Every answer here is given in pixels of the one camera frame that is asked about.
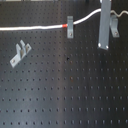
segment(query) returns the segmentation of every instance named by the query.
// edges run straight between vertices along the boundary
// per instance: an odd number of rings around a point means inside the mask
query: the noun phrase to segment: mounting clamp
[[[110,29],[114,38],[120,37],[117,27],[118,27],[118,19],[116,15],[112,15],[110,18]]]
[[[31,46],[29,44],[25,45],[25,43],[21,40],[20,41],[21,47],[19,46],[19,44],[16,44],[16,52],[17,54],[10,60],[10,63],[12,65],[12,67],[14,68],[28,53],[29,51],[32,49]]]
[[[102,0],[98,48],[104,50],[109,48],[110,11],[111,0]]]
[[[73,39],[73,16],[68,16],[67,17],[67,23],[68,23],[68,28],[67,28],[67,37],[69,39]]]

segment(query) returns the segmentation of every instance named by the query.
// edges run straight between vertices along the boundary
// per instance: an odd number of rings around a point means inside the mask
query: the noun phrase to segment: black surface
[[[0,26],[51,25],[80,19],[99,1],[1,3]],[[127,10],[127,0],[112,9]],[[119,19],[120,38],[97,49],[100,14],[66,29],[0,32],[0,128],[127,128],[128,16]],[[15,45],[33,48],[12,69]]]

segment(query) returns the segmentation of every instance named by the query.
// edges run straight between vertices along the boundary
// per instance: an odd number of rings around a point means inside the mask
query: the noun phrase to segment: screw
[[[115,35],[117,36],[118,35],[118,32],[115,32]]]
[[[99,43],[98,46],[101,47],[101,43]]]
[[[108,47],[108,46],[106,46],[106,48],[108,49],[109,47]]]
[[[12,63],[15,63],[15,60],[14,59],[12,60]]]
[[[72,36],[72,33],[70,33],[70,36]]]

